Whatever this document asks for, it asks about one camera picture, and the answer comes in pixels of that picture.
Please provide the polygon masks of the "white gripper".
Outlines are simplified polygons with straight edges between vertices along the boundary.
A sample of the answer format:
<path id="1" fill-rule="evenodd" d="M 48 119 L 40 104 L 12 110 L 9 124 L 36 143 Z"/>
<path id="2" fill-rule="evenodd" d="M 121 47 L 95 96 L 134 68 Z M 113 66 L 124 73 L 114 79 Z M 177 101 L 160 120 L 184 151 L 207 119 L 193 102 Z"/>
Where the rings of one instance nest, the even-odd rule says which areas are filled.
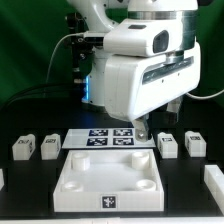
<path id="1" fill-rule="evenodd" d="M 167 104 L 166 118 L 176 124 L 183 98 L 200 80 L 200 46 L 184 52 L 184 59 L 166 65 L 166 56 L 151 58 L 111 56 L 105 67 L 104 103 L 108 114 L 133 121 L 138 141 L 149 139 L 148 115 Z"/>

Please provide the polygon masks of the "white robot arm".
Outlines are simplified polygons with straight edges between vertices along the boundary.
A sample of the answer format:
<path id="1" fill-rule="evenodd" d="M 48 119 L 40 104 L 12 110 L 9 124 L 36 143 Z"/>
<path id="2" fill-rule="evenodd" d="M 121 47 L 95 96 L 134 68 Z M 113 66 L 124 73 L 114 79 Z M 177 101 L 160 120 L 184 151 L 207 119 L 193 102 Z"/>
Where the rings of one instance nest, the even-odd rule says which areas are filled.
<path id="1" fill-rule="evenodd" d="M 93 45 L 87 102 L 132 123 L 139 141 L 150 138 L 148 114 L 200 80 L 197 0 L 67 0 L 81 14 Z"/>

